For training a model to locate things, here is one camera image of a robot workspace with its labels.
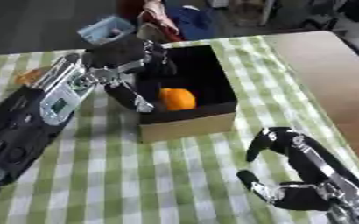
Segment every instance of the wooden table surface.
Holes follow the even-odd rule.
[[[270,35],[359,157],[359,57],[333,33]]]

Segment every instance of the robotic hand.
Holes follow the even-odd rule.
[[[275,207],[326,211],[334,223],[359,223],[359,179],[319,142],[290,128],[264,128],[251,142],[246,160],[254,161],[266,148],[286,155],[303,182],[269,187],[252,172],[239,171],[248,190]]]
[[[105,85],[127,108],[152,111],[153,106],[120,78],[143,69],[153,71],[148,74],[175,74],[160,45],[128,35],[58,59],[37,81],[2,101],[0,189],[16,181],[40,157],[96,85]]]

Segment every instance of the green checkered tablecloth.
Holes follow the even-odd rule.
[[[316,100],[263,37],[185,42],[211,45],[239,100],[231,132],[141,144],[137,118],[99,87],[57,141],[0,192],[0,223],[326,223],[323,213],[268,206],[236,177],[251,169],[267,184],[299,180],[286,158],[246,149],[263,126],[300,126],[359,177],[359,160]],[[66,53],[0,56],[0,100],[14,74]]]

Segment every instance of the blue bin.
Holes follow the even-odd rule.
[[[117,29],[121,33],[113,38],[109,38],[110,32],[113,29]],[[135,26],[133,24],[121,17],[112,15],[104,18],[96,24],[91,24],[80,29],[77,33],[79,33],[82,38],[87,40],[87,42],[92,45],[99,46],[120,39],[121,37],[133,33],[134,31]]]

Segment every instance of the orange fruit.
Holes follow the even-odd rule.
[[[31,85],[42,75],[42,71],[40,69],[33,69],[27,73],[19,74],[16,76],[15,83],[19,85]]]
[[[164,87],[160,89],[159,96],[168,110],[194,109],[196,107],[196,98],[184,88]]]

